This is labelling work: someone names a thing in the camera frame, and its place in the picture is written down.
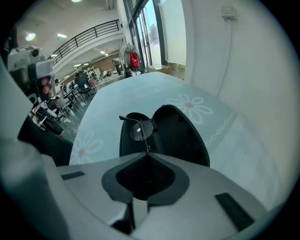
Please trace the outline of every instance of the cable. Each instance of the cable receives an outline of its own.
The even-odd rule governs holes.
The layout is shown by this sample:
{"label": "cable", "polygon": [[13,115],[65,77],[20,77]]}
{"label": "cable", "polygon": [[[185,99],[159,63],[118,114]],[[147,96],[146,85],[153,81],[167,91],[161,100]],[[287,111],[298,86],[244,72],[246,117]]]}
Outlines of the cable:
{"label": "cable", "polygon": [[66,126],[65,124],[63,124],[62,122],[61,122],[61,124],[64,125],[66,128],[69,128],[69,129],[71,130],[71,135],[72,135],[72,137],[76,137],[76,134],[73,135],[73,129],[72,129],[72,128],[67,127],[67,126]]}
{"label": "cable", "polygon": [[66,128],[69,128],[69,129],[71,129],[72,130],[72,132],[71,132],[71,134],[72,134],[72,137],[76,137],[76,132],[78,131],[78,129],[79,129],[79,124],[78,123],[74,123],[73,122],[73,118],[70,118],[72,121],[71,121],[71,123],[73,124],[73,125],[77,125],[77,128],[75,128],[74,130],[72,129],[72,128],[70,128],[70,127],[67,127],[65,124],[63,124],[63,122],[61,122],[61,124],[62,125],[64,125]]}
{"label": "cable", "polygon": [[79,124],[78,124],[78,123],[73,123],[73,118],[71,118],[71,119],[72,119],[71,123],[72,123],[73,125],[77,125],[77,128],[74,129],[74,132],[77,132],[78,129],[79,129]]}
{"label": "cable", "polygon": [[231,41],[232,41],[232,23],[231,23],[231,19],[228,18],[226,20],[226,37],[225,37],[225,50],[223,56],[223,63],[219,74],[219,80],[216,84],[215,91],[214,91],[214,95],[216,97],[219,96],[227,72],[230,51],[231,51]]}

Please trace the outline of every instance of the gray floor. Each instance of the gray floor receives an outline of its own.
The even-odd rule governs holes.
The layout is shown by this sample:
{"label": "gray floor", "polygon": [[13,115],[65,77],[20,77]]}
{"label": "gray floor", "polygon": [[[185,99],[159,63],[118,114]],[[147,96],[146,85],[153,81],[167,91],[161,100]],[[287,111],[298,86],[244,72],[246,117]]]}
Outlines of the gray floor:
{"label": "gray floor", "polygon": [[173,71],[173,70],[172,70],[171,75],[172,75],[173,77],[177,77],[177,78],[179,78],[179,79],[184,80],[185,71]]}
{"label": "gray floor", "polygon": [[[114,77],[113,79],[111,79],[111,80],[109,80],[107,82],[104,79],[103,83],[101,83],[99,86],[96,87],[96,92],[99,89],[104,88],[105,86],[107,86],[109,84],[112,84],[112,83],[115,83],[117,81],[120,81],[122,79],[124,79],[123,75],[116,76],[116,77]],[[91,103],[91,100],[90,99],[86,99],[86,103],[87,103],[87,105],[85,105],[85,106],[81,106],[80,104],[76,103],[76,105],[79,107],[80,111],[78,111],[76,108],[73,108],[72,111],[74,113],[74,116],[68,116],[68,118],[71,120],[71,122],[60,123],[60,126],[65,131],[64,138],[67,139],[67,140],[69,140],[69,141],[71,141],[72,143],[74,142],[74,139],[76,137],[76,133],[77,133],[76,129],[78,128],[78,125],[80,125],[80,123],[81,123],[81,121],[83,119],[83,116],[84,116],[86,110],[88,109],[88,107],[89,107],[89,105]]]}

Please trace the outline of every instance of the white column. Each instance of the white column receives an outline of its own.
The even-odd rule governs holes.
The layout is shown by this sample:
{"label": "white column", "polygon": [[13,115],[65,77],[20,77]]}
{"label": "white column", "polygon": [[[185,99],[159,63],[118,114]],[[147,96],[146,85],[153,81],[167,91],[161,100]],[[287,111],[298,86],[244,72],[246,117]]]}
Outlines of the white column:
{"label": "white column", "polygon": [[122,24],[123,28],[123,34],[125,38],[125,43],[126,45],[130,43],[132,45],[132,40],[131,40],[131,35],[130,35],[130,29],[129,29],[129,24],[127,21],[127,16],[126,16],[126,11],[125,11],[125,6],[123,0],[117,0],[117,10],[119,14],[119,20],[120,23]]}

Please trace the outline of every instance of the balcony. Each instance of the balcony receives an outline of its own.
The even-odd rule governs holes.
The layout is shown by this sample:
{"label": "balcony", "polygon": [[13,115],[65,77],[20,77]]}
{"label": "balcony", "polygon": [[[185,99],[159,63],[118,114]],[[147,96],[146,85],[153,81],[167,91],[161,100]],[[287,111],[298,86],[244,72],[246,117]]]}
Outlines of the balcony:
{"label": "balcony", "polygon": [[119,31],[119,20],[113,20],[99,24],[95,27],[87,29],[86,31],[76,35],[60,48],[58,48],[54,53],[48,58],[53,59],[53,65],[56,65],[61,59],[66,57],[69,53],[74,51],[76,48],[84,45],[85,43],[100,37],[105,37],[110,33]]}

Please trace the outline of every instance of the glass door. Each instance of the glass door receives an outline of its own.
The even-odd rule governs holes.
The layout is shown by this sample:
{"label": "glass door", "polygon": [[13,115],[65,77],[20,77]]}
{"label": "glass door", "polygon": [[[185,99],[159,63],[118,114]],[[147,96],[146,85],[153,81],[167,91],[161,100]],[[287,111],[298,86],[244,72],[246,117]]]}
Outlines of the glass door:
{"label": "glass door", "polygon": [[142,13],[140,13],[138,18],[136,19],[136,26],[137,26],[137,31],[139,34],[139,39],[142,48],[141,49],[142,57],[144,60],[145,68],[147,68],[147,66],[152,65],[152,63],[151,63],[151,56],[149,50],[149,41],[147,41],[147,35],[145,34],[145,27],[143,24]]}
{"label": "glass door", "polygon": [[148,46],[150,48],[151,65],[161,64],[158,25],[156,21],[153,1],[149,0],[142,11],[144,19],[143,24],[148,40]]}

